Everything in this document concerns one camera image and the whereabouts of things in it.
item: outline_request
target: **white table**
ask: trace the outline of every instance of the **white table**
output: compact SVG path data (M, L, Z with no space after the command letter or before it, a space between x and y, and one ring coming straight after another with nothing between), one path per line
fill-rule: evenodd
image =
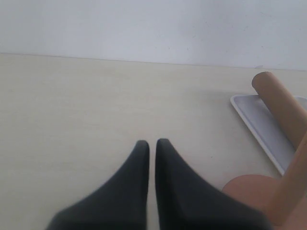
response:
M255 93L260 69L0 55L0 223L42 230L102 185L139 139L151 147L148 226L158 229L155 144L169 138L222 188L243 174L279 174L229 99ZM307 74L273 71L307 96Z

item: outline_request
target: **paper roll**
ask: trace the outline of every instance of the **paper roll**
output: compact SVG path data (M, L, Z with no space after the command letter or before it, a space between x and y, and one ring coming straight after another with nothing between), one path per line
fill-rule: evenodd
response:
M271 72L257 74L252 86L297 149L307 132L307 111Z

